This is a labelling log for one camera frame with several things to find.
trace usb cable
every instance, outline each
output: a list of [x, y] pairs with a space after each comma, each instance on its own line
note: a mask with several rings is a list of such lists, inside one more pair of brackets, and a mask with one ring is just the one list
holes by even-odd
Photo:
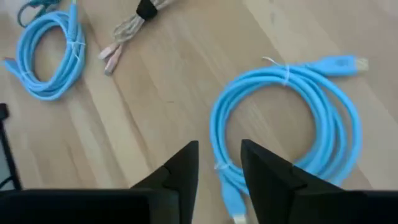
[[42, 8], [37, 12], [37, 14], [34, 16], [33, 20], [39, 18], [40, 16], [43, 16], [44, 14], [52, 11], [53, 9], [55, 9], [59, 4], [60, 4], [61, 0], [31, 0], [29, 2], [27, 2], [26, 4], [24, 4], [18, 12], [17, 15], [17, 21], [18, 24], [23, 27], [26, 28], [27, 25], [29, 24], [23, 24], [22, 23], [22, 13], [25, 11], [25, 9], [27, 9], [28, 7], [32, 7], [32, 8], [37, 8], [39, 6], [42, 6]]
[[[313, 113], [316, 136], [309, 152], [295, 165], [340, 185], [353, 169], [361, 151], [362, 125], [351, 100], [325, 77], [349, 77], [367, 69], [365, 59], [352, 55], [332, 56], [312, 63], [251, 70], [225, 87], [211, 112], [210, 140], [221, 181], [221, 196], [235, 223], [246, 223], [246, 206], [241, 192], [249, 195], [243, 171], [231, 162], [225, 143], [226, 122], [236, 105], [254, 91], [269, 85], [285, 85], [297, 91]], [[351, 134], [346, 134], [341, 115], [323, 89], [334, 94], [348, 111]], [[347, 136], [352, 137], [350, 145]]]
[[[80, 77], [85, 64], [85, 37], [78, 23], [78, 9], [73, 0], [69, 14], [54, 11], [32, 21], [19, 37], [16, 59], [5, 58], [7, 70], [13, 73], [24, 88], [39, 100], [56, 100]], [[60, 26], [67, 40], [65, 55], [53, 77], [42, 82], [33, 72], [34, 50], [49, 29]]]

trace light blue ethernet cable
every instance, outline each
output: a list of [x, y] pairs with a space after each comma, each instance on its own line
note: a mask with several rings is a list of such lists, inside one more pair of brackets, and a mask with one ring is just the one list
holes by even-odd
[[[249, 194], [243, 171], [231, 162], [225, 143], [226, 122], [236, 105], [252, 92], [269, 85], [286, 85], [297, 91], [313, 113], [316, 138], [309, 152], [295, 165], [340, 185], [359, 156], [363, 140], [362, 125], [351, 100], [325, 77], [348, 77], [365, 69], [368, 69], [365, 59], [352, 55], [332, 56], [312, 63], [251, 70], [225, 87], [211, 112], [210, 140], [219, 167], [221, 196], [235, 223], [246, 223], [246, 206], [241, 192]], [[352, 127], [350, 146], [343, 120], [321, 87], [334, 94], [347, 109]]]
[[[65, 55], [53, 77], [42, 82], [33, 72], [34, 50], [43, 34], [55, 26], [60, 26], [65, 34]], [[32, 21], [19, 38], [16, 59], [5, 58], [4, 64], [35, 98], [47, 101], [60, 98], [80, 77], [85, 64], [85, 37], [78, 23], [76, 0], [71, 3], [69, 14], [53, 11]]]

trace light wood grain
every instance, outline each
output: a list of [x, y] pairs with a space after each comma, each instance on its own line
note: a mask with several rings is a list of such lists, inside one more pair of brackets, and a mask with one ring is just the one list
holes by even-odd
[[[15, 14], [24, 0], [0, 2], [6, 8], [0, 12], [0, 55], [13, 57], [21, 33]], [[371, 69], [333, 80], [357, 106], [364, 129], [358, 166], [343, 187], [398, 188], [394, 0], [176, 0], [130, 41], [114, 75], [106, 77], [96, 56], [137, 3], [79, 2], [86, 67], [59, 101], [33, 99], [0, 67], [0, 101], [11, 110], [6, 128], [25, 188], [126, 188], [196, 139], [200, 181], [194, 223], [225, 223], [208, 138], [219, 92], [241, 72], [267, 65], [262, 56], [306, 62], [345, 53], [369, 58]], [[35, 53], [41, 79], [52, 75], [64, 48], [58, 29], [42, 39]], [[292, 161], [311, 146], [313, 134], [303, 100], [273, 86], [239, 105], [227, 142], [238, 164], [244, 138]]]

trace cable plug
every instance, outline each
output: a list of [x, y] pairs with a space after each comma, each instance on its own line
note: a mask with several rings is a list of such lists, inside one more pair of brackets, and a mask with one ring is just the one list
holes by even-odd
[[229, 182], [224, 175], [220, 175], [221, 196], [225, 207], [236, 224], [246, 223], [246, 206], [239, 189]]
[[328, 77], [354, 75], [369, 70], [368, 60], [354, 55], [324, 57], [315, 62], [306, 63], [305, 66]]

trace beige cable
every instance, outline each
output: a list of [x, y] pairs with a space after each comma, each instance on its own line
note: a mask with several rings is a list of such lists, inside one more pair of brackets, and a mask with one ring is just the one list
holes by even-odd
[[[151, 0], [153, 5], [159, 11], [164, 7], [168, 6], [173, 0]], [[116, 65], [119, 62], [120, 55], [122, 54], [124, 44], [132, 39], [145, 23], [145, 20], [139, 15], [135, 14], [129, 19], [123, 21], [118, 25], [113, 31], [114, 42], [106, 47], [101, 53], [99, 53], [98, 58], [104, 60], [109, 58], [105, 66], [105, 75], [111, 75]]]

